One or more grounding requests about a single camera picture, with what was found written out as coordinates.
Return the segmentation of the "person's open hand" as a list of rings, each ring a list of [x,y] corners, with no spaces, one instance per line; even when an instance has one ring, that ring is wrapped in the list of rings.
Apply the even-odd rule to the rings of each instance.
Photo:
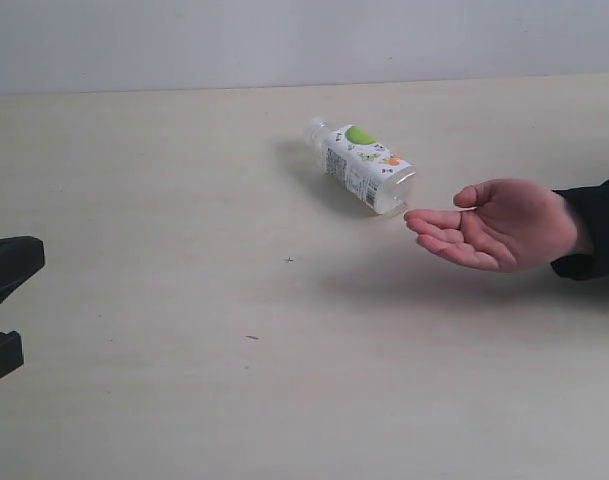
[[[594,253],[578,214],[537,182],[486,181],[462,189],[453,204],[453,210],[411,210],[404,220],[418,245],[456,265],[513,273]]]

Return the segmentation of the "black sleeved forearm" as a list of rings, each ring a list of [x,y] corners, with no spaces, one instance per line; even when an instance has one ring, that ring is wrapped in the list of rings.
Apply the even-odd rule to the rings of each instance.
[[[579,217],[593,246],[591,253],[576,251],[551,263],[561,278],[575,281],[609,276],[609,180],[597,186],[557,190]]]

